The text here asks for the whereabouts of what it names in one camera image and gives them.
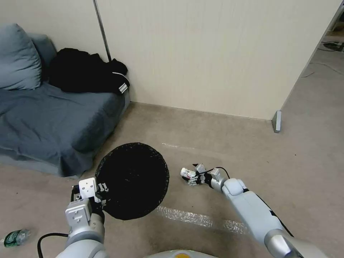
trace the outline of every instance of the hallway floor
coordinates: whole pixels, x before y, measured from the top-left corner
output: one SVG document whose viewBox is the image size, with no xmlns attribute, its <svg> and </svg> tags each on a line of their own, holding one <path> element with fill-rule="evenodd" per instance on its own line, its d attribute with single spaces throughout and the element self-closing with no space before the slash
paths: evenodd
<svg viewBox="0 0 344 258">
<path fill-rule="evenodd" d="M 344 73 L 344 55 L 320 52 L 312 62 Z M 163 206 L 239 221 L 226 199 L 207 186 L 189 187 L 182 167 L 222 166 L 242 179 L 279 215 L 290 231 L 329 257 L 344 252 L 344 76 L 310 64 L 282 109 L 282 132 L 270 121 L 132 103 L 114 134 L 83 178 L 118 145 L 142 142 L 165 158 L 170 184 Z M 38 238 L 68 232 L 64 211 L 77 180 L 0 165 L 0 233 L 33 228 L 22 247 L 1 256 L 37 257 Z M 169 249 L 193 249 L 221 258 L 270 257 L 247 235 L 212 230 L 156 214 L 132 221 L 106 215 L 105 246 L 110 257 L 140 258 Z M 64 248 L 64 238 L 42 242 L 44 258 Z"/>
</svg>

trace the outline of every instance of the small bottle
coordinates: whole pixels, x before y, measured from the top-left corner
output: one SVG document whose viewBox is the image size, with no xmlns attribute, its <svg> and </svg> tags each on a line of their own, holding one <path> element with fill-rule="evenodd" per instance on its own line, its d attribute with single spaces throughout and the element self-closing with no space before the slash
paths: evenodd
<svg viewBox="0 0 344 258">
<path fill-rule="evenodd" d="M 23 245 L 30 237 L 30 234 L 30 231 L 27 229 L 16 230 L 1 239 L 0 244 L 2 247 Z"/>
</svg>

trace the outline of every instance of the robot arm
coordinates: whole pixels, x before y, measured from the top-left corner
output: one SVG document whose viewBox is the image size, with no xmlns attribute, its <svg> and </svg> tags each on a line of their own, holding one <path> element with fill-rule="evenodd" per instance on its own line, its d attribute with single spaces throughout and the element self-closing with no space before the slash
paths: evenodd
<svg viewBox="0 0 344 258">
<path fill-rule="evenodd" d="M 56 258 L 108 258 L 104 247 L 104 214 L 96 178 L 73 186 L 71 202 L 65 211 L 70 226 L 66 248 Z"/>
<path fill-rule="evenodd" d="M 189 180 L 193 182 L 189 183 L 190 185 L 195 185 L 194 182 L 206 183 L 211 188 L 222 192 L 255 240 L 265 245 L 273 257 L 327 258 L 316 246 L 296 239 L 288 233 L 271 208 L 258 195 L 248 190 L 241 180 L 223 177 L 219 168 L 206 171 L 203 164 L 196 165 L 194 173 L 183 168 L 181 176 L 185 177 L 186 181 L 190 177 Z"/>
</svg>

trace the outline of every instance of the black clothing pile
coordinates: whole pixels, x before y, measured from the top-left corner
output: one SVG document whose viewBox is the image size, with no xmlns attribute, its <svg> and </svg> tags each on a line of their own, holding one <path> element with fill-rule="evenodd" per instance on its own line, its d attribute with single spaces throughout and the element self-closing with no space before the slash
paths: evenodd
<svg viewBox="0 0 344 258">
<path fill-rule="evenodd" d="M 49 84 L 65 92 L 112 92 L 123 94 L 130 86 L 125 64 L 104 62 L 99 54 L 74 48 L 60 50 L 49 66 Z"/>
</svg>

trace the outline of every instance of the round black object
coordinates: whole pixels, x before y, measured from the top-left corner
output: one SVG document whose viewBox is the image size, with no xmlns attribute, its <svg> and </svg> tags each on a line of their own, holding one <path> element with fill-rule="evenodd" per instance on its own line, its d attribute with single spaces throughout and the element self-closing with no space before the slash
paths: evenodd
<svg viewBox="0 0 344 258">
<path fill-rule="evenodd" d="M 95 176 L 106 199 L 103 210 L 121 220 L 153 211 L 164 199 L 169 182 L 164 158 L 143 143 L 127 143 L 112 150 L 99 163 Z"/>
</svg>

